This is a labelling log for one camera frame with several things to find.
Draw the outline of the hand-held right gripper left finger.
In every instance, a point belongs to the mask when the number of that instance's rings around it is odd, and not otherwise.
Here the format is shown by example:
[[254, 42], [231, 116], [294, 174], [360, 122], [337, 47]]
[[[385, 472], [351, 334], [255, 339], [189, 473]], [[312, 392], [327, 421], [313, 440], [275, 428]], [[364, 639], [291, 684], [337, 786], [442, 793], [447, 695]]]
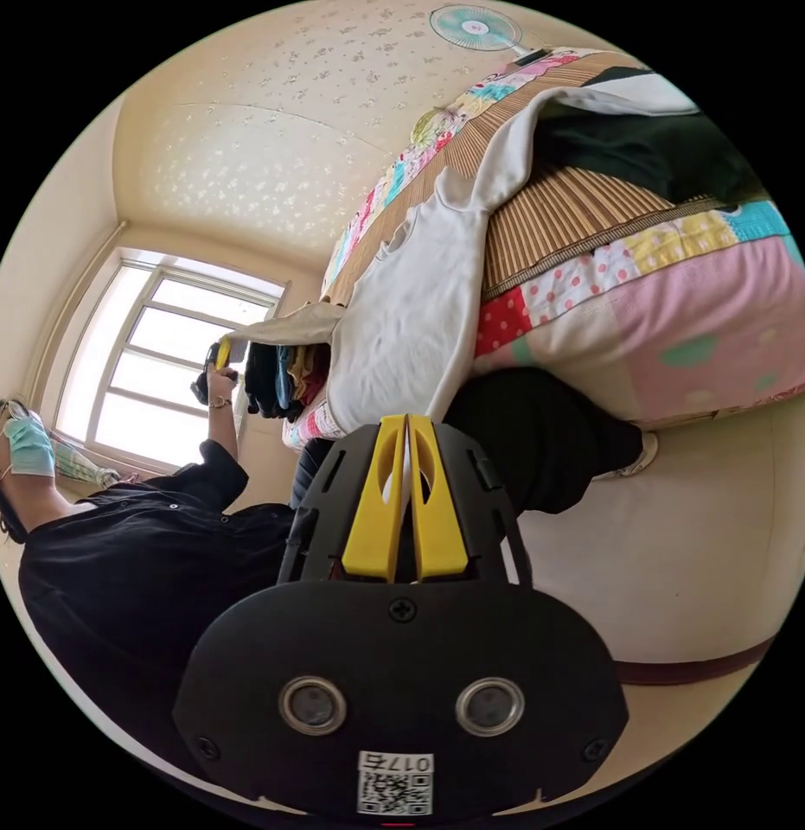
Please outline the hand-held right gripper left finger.
[[405, 415], [383, 418], [371, 449], [342, 567], [353, 578], [393, 581], [404, 517]]

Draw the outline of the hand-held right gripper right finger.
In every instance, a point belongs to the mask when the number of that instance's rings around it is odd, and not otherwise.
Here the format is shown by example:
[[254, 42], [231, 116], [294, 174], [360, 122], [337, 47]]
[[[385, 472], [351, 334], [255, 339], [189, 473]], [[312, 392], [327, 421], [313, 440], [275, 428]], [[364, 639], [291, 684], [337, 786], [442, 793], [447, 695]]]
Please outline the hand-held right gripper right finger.
[[417, 579], [458, 577], [464, 574], [469, 557], [435, 426], [427, 417], [409, 417], [407, 431]]

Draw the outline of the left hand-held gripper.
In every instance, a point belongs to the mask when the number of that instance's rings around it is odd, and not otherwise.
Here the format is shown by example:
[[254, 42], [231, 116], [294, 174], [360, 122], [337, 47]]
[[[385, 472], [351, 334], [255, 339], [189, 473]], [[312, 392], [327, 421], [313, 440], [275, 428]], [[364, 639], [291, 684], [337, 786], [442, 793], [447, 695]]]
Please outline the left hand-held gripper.
[[203, 369], [196, 380], [190, 384], [190, 390], [199, 404], [208, 403], [206, 369], [209, 362], [218, 368], [242, 364], [246, 360], [248, 340], [225, 335], [219, 342], [213, 343], [207, 352]]

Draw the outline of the person's left hand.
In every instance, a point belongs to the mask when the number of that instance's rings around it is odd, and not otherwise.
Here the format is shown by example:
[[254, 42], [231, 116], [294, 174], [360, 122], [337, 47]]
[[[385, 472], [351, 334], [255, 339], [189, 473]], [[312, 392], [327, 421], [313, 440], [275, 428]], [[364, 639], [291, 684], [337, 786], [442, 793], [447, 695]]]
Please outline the person's left hand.
[[206, 381], [210, 409], [221, 409], [233, 403], [233, 392], [238, 381], [238, 373], [235, 370], [230, 367], [218, 368], [213, 362], [209, 362]]

